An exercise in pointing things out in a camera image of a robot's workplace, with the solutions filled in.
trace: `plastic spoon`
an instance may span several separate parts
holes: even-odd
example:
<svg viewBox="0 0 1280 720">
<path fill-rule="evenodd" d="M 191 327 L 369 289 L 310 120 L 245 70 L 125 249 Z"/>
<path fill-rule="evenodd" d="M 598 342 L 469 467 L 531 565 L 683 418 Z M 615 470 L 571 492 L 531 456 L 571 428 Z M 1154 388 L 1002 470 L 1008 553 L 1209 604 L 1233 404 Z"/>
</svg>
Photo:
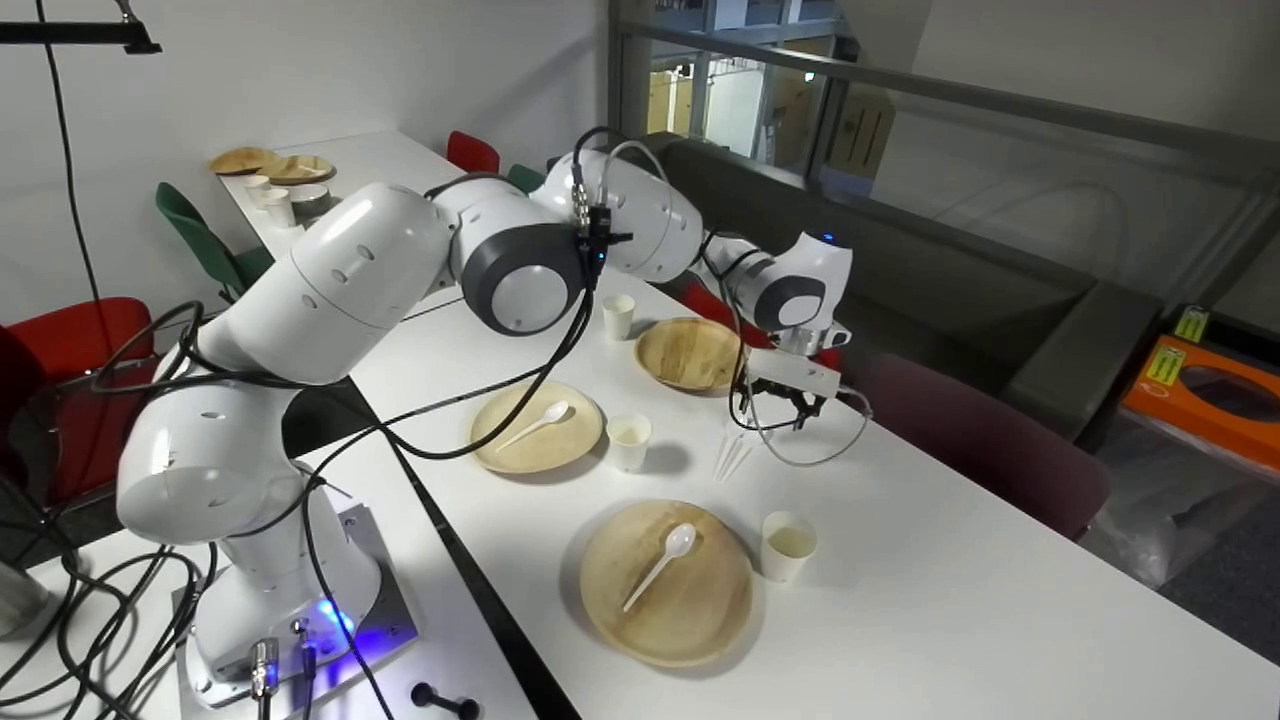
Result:
<svg viewBox="0 0 1280 720">
<path fill-rule="evenodd" d="M 546 406 L 541 418 L 531 418 L 531 424 L 523 424 L 515 436 L 500 439 L 498 450 L 520 442 L 523 436 L 531 436 L 531 430 L 541 430 L 541 428 L 549 428 L 549 424 L 565 424 L 570 417 L 571 417 L 571 404 L 570 404 L 570 398 L 555 398 L 555 404 Z"/>
<path fill-rule="evenodd" d="M 626 615 L 634 610 L 634 604 L 648 590 L 648 582 L 677 560 L 683 560 L 698 543 L 698 528 L 691 525 L 677 525 L 666 537 L 666 557 L 644 573 L 644 579 L 634 588 L 634 597 L 626 601 Z"/>
</svg>

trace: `white spoon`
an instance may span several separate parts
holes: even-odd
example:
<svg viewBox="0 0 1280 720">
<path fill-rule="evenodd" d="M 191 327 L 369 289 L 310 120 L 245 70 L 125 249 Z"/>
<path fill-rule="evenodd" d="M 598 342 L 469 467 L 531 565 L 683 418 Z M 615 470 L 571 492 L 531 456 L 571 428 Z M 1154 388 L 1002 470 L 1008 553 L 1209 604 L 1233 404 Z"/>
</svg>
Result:
<svg viewBox="0 0 1280 720">
<path fill-rule="evenodd" d="M 531 418 L 531 424 L 523 424 L 515 436 L 500 439 L 498 450 L 520 442 L 523 436 L 531 436 L 531 430 L 541 430 L 541 428 L 549 428 L 549 424 L 565 424 L 570 417 L 571 417 L 571 404 L 570 404 L 570 398 L 555 398 L 555 404 L 546 406 L 541 418 Z"/>
<path fill-rule="evenodd" d="M 634 588 L 634 597 L 626 601 L 626 615 L 634 610 L 634 604 L 648 590 L 648 582 L 677 560 L 683 560 L 698 543 L 698 528 L 691 525 L 677 525 L 666 537 L 666 557 L 644 573 L 644 579 Z"/>
</svg>

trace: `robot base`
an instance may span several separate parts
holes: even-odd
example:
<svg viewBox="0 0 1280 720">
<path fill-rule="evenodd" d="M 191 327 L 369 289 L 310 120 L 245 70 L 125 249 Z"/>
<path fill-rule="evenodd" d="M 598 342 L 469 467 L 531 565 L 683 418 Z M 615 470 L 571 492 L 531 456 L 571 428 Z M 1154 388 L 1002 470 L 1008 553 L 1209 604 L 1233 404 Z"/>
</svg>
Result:
<svg viewBox="0 0 1280 720">
<path fill-rule="evenodd" d="M 351 540 L 379 565 L 379 576 L 386 576 L 371 610 L 363 615 L 360 627 L 351 627 L 363 665 L 377 670 L 379 665 L 396 660 L 417 638 L 417 625 L 413 625 L 405 588 L 396 582 L 396 573 L 390 566 L 390 543 L 377 532 L 371 513 L 363 503 L 355 503 L 355 509 L 342 513 L 342 520 L 351 532 Z M 276 701 L 288 695 L 292 706 L 303 706 L 303 701 L 326 702 L 328 695 L 338 695 L 342 689 L 349 689 L 355 679 L 363 679 L 355 654 L 342 654 L 342 660 L 316 668 L 313 689 L 299 677 L 286 679 L 276 689 Z M 179 685 L 186 685 L 179 701 L 186 701 L 187 720 L 238 715 L 229 702 L 252 706 L 250 679 L 245 685 L 211 679 L 195 643 L 186 643 L 186 652 L 179 652 Z"/>
</svg>

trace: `round paper plate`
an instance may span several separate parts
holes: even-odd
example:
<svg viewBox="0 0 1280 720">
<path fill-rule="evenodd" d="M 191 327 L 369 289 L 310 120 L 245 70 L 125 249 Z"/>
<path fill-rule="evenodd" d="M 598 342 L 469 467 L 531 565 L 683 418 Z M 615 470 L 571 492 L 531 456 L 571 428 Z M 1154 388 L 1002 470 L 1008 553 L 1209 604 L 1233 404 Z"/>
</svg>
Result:
<svg viewBox="0 0 1280 720">
<path fill-rule="evenodd" d="M 635 342 L 635 360 L 677 392 L 725 395 L 734 388 L 738 349 L 734 327 L 681 314 L 653 324 Z"/>
<path fill-rule="evenodd" d="M 698 525 L 691 557 L 670 565 L 626 610 L 677 525 Z M 750 635 L 755 579 L 739 540 L 714 513 L 658 500 L 634 503 L 591 532 L 581 557 L 581 601 L 613 646 L 658 668 L 704 668 Z"/>
<path fill-rule="evenodd" d="M 527 383 L 491 395 L 473 418 L 473 439 L 490 436 L 515 406 L 523 388 Z M 535 424 L 559 398 L 571 404 L 570 418 L 546 424 L 546 428 L 512 439 L 515 430 Z M 512 428 L 504 436 L 498 436 L 491 442 L 486 442 L 477 450 L 477 460 L 498 475 L 541 475 L 541 470 L 555 470 L 555 467 L 585 460 L 601 442 L 601 436 L 604 436 L 604 417 L 585 392 L 577 392 L 570 383 L 546 383 L 523 404 L 523 413 L 512 418 Z"/>
</svg>

